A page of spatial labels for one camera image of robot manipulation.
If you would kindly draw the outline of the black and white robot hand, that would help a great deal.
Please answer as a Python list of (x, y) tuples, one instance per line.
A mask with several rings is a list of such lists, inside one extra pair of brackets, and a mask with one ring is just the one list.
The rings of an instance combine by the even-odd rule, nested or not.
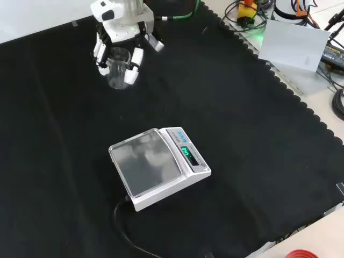
[(157, 52), (164, 48), (154, 25), (153, 11), (143, 1), (95, 1), (90, 8), (98, 22), (93, 56), (99, 73), (104, 76), (110, 72), (108, 58), (111, 47), (132, 41), (135, 48), (131, 67), (124, 73), (124, 82), (133, 85), (144, 56), (141, 40), (146, 40)]

